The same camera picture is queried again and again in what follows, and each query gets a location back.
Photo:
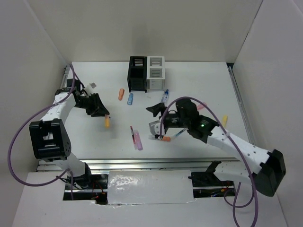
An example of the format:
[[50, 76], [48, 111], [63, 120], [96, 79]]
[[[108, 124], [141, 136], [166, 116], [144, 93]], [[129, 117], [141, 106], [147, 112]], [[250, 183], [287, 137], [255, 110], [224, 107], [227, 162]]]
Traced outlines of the yellow orange highlighter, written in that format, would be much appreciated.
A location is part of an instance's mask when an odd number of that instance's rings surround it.
[[110, 127], [110, 116], [105, 115], [105, 127], [109, 128]]

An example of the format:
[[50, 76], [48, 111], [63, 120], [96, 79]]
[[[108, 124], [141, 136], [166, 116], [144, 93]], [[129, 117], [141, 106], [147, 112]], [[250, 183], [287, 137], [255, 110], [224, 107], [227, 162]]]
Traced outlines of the pink purple highlighter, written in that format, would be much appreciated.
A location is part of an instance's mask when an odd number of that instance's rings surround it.
[[134, 130], [134, 138], [135, 138], [135, 143], [137, 145], [137, 149], [143, 150], [143, 145], [142, 145], [140, 134], [139, 134], [138, 130]]

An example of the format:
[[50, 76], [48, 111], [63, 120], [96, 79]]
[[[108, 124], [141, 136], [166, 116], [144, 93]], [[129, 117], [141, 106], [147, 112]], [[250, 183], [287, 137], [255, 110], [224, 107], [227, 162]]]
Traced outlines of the orange capped white marker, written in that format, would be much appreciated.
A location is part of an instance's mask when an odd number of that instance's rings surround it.
[[160, 137], [157, 137], [155, 135], [149, 135], [149, 139], [150, 140], [158, 140], [158, 141], [165, 141], [165, 142], [170, 142], [171, 141], [171, 138], [170, 137], [167, 137], [167, 136], [163, 136], [162, 138]]

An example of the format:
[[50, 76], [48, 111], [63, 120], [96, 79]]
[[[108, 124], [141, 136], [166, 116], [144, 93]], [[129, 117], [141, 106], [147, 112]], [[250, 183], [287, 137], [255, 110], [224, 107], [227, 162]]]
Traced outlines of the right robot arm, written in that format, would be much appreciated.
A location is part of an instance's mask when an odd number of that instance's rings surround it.
[[206, 175], [209, 184], [218, 185], [221, 181], [247, 183], [252, 185], [254, 192], [268, 197], [275, 195], [286, 174], [282, 152], [259, 148], [228, 132], [216, 117], [201, 115], [190, 97], [178, 98], [173, 104], [176, 106], [173, 113], [164, 103], [147, 107], [147, 111], [159, 118], [149, 123], [150, 132], [157, 140], [163, 139], [170, 128], [185, 128], [193, 138], [238, 160], [236, 164], [212, 162]]

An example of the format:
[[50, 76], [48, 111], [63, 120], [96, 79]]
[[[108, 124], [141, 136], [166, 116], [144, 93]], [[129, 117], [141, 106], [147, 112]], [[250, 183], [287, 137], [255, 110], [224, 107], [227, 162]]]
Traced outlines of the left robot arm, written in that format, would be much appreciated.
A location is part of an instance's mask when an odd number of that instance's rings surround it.
[[93, 184], [91, 170], [85, 162], [73, 153], [71, 140], [64, 123], [72, 108], [80, 108], [91, 117], [109, 116], [97, 93], [83, 96], [71, 87], [58, 89], [54, 97], [54, 106], [39, 121], [31, 122], [29, 132], [36, 159], [54, 163], [62, 170], [69, 169], [69, 177], [83, 189]]

